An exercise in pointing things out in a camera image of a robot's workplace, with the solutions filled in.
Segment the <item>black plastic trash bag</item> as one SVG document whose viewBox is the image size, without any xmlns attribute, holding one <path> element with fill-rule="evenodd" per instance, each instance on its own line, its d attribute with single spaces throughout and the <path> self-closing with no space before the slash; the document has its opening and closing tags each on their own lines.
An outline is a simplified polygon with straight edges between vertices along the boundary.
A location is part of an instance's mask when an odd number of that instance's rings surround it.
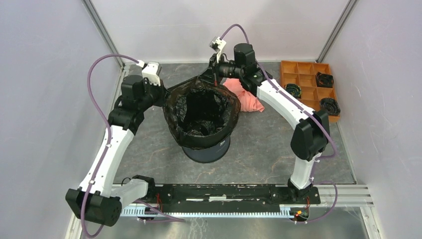
<svg viewBox="0 0 422 239">
<path fill-rule="evenodd" d="M 206 149 L 235 129 L 241 103 L 235 93 L 196 76 L 170 90 L 163 106 L 169 131 L 181 147 Z"/>
</svg>

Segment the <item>dark blue trash bin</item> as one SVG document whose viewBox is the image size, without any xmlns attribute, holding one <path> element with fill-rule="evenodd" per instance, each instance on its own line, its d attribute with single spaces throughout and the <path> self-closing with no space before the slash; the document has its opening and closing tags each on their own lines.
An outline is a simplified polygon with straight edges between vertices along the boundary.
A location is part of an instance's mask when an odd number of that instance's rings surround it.
<svg viewBox="0 0 422 239">
<path fill-rule="evenodd" d="M 229 134 L 224 140 L 218 144 L 205 149 L 190 149 L 182 147 L 184 154 L 197 163 L 213 163 L 222 159 L 229 150 L 231 143 L 231 135 Z"/>
</svg>

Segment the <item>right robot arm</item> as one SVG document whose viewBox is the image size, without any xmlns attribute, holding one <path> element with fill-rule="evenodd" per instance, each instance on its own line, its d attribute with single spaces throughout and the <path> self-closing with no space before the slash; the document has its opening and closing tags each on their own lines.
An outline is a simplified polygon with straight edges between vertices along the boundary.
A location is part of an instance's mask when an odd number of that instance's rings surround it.
<svg viewBox="0 0 422 239">
<path fill-rule="evenodd" d="M 216 38 L 210 43 L 215 51 L 202 76 L 218 84 L 223 78 L 236 78 L 241 86 L 275 109 L 294 130 L 291 149 L 296 156 L 294 171 L 288 180 L 287 195 L 291 202 L 300 203 L 312 186 L 312 170 L 317 158 L 329 143 L 328 113 L 315 111 L 284 90 L 259 64 L 253 46 L 239 43 L 234 46 L 234 60 L 226 61 L 223 50 L 226 42 Z"/>
</svg>

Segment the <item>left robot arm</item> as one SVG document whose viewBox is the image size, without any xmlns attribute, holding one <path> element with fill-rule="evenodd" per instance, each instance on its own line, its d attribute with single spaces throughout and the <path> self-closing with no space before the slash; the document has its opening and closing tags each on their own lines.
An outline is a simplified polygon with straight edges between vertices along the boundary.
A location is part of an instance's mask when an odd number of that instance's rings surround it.
<svg viewBox="0 0 422 239">
<path fill-rule="evenodd" d="M 163 105 L 166 89 L 159 76 L 143 73 L 125 77 L 121 93 L 108 116 L 103 142 L 88 174 L 77 189 L 69 189 L 65 196 L 77 218 L 108 227 L 115 225 L 124 207 L 138 199 L 150 203 L 156 198 L 151 177 L 135 175 L 117 189 L 112 186 L 144 112 Z"/>
</svg>

